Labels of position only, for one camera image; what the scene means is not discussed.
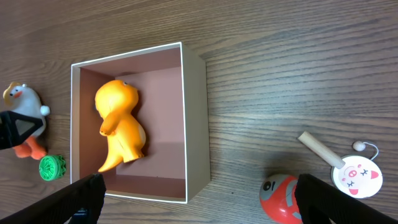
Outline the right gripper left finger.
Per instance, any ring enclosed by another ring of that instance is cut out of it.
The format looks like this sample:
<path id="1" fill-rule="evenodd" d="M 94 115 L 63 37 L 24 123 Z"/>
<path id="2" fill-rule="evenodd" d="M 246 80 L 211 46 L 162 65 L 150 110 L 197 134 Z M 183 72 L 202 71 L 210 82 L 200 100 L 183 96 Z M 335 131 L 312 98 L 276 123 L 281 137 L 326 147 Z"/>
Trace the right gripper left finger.
<path id="1" fill-rule="evenodd" d="M 104 205 L 105 191 L 103 176 L 90 174 L 1 219 L 1 223 L 97 223 Z"/>

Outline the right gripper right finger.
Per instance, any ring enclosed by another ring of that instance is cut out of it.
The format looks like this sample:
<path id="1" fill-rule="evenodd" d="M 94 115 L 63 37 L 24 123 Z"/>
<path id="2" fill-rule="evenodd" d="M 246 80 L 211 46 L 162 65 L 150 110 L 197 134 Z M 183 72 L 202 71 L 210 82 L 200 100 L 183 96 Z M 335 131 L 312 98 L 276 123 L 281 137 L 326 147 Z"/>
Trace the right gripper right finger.
<path id="1" fill-rule="evenodd" d="M 395 224 L 395 220 L 311 174 L 301 174 L 295 199 L 304 224 Z"/>

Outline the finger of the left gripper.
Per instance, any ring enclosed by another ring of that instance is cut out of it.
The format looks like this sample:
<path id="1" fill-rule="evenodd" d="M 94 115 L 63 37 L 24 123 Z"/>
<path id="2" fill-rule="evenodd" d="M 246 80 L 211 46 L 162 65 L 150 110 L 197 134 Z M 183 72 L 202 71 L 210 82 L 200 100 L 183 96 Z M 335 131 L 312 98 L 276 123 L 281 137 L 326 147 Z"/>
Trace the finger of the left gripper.
<path id="1" fill-rule="evenodd" d="M 40 118 L 13 111 L 1 112 L 1 150 L 21 145 L 43 125 Z"/>

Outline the white plush duck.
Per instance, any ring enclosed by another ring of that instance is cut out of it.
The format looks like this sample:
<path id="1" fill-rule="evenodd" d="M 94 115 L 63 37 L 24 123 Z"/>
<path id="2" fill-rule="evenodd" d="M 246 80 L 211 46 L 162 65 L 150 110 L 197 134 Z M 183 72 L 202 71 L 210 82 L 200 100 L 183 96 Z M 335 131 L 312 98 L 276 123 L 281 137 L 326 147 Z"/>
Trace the white plush duck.
<path id="1" fill-rule="evenodd" d="M 12 148 L 19 158 L 40 160 L 47 151 L 37 142 L 46 129 L 50 108 L 25 84 L 12 82 L 4 91 L 6 111 L 1 112 L 1 149 Z"/>

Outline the green round toy wheel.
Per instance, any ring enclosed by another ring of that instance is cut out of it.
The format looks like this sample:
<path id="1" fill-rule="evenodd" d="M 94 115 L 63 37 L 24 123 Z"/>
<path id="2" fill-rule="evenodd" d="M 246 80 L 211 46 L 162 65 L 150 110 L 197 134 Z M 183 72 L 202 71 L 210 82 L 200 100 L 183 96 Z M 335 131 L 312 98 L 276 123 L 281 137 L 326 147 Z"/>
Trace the green round toy wheel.
<path id="1" fill-rule="evenodd" d="M 66 161 L 61 155 L 44 156 L 39 163 L 39 174 L 45 181 L 63 177 L 66 170 Z"/>

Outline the orange dinosaur toy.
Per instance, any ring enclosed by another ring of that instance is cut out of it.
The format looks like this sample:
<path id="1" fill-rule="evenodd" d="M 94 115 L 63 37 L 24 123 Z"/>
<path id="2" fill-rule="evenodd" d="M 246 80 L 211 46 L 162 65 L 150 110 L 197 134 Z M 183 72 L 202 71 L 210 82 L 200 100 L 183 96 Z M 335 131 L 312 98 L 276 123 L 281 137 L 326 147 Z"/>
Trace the orange dinosaur toy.
<path id="1" fill-rule="evenodd" d="M 138 90 L 122 80 L 107 82 L 96 92 L 95 107 L 103 119 L 99 133 L 108 142 L 108 154 L 99 172 L 144 157 L 146 133 L 132 115 L 138 101 Z"/>

